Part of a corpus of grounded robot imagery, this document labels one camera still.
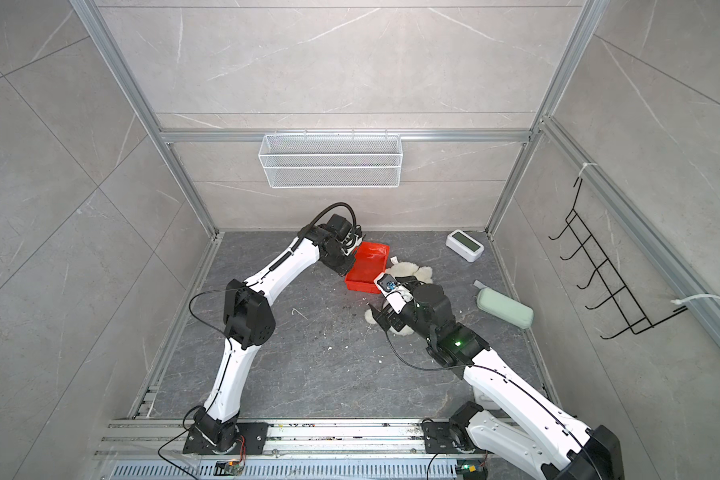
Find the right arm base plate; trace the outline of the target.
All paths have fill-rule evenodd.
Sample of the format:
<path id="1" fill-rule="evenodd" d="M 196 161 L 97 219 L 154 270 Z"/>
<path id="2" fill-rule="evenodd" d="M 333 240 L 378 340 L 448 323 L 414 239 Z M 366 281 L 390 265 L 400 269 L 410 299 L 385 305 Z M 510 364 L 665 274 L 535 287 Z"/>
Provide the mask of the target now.
<path id="1" fill-rule="evenodd" d="M 425 418 L 420 427 L 425 451 L 428 454 L 475 454 L 483 453 L 468 437 L 465 430 L 449 421 Z"/>

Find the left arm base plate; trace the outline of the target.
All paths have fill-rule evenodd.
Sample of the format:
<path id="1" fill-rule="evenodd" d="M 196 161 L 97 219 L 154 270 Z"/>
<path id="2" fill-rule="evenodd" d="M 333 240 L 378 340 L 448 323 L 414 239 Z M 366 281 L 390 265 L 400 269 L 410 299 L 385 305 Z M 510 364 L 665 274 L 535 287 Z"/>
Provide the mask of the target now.
<path id="1" fill-rule="evenodd" d="M 198 455 L 261 455 L 267 438 L 266 422 L 243 422 L 221 427 L 192 426 L 182 453 Z"/>

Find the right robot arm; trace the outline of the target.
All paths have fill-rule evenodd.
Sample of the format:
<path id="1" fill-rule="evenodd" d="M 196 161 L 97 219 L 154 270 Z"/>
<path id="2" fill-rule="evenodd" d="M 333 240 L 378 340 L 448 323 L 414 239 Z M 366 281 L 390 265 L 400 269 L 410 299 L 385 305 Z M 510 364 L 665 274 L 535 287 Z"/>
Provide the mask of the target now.
<path id="1" fill-rule="evenodd" d="M 449 420 L 456 448 L 494 453 L 535 479 L 624 478 L 618 437 L 603 425 L 587 426 L 531 387 L 487 340 L 456 321 L 441 286 L 388 273 L 374 283 L 386 304 L 371 313 L 384 332 L 411 328 L 426 340 L 438 369 L 463 379 L 513 421 L 468 402 Z"/>

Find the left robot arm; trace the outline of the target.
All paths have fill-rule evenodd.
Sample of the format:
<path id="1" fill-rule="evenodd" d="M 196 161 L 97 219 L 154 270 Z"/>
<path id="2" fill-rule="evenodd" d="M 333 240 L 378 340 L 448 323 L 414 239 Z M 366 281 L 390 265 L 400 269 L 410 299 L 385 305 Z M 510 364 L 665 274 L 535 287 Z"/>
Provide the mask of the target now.
<path id="1" fill-rule="evenodd" d="M 335 202 L 302 227 L 274 260 L 244 281 L 233 279 L 224 295 L 224 351 L 208 398 L 193 414 L 192 434 L 215 453 L 234 448 L 241 396 L 253 360 L 276 328 L 272 305 L 304 270 L 321 262 L 340 276 L 355 263 L 363 233 L 352 207 Z"/>

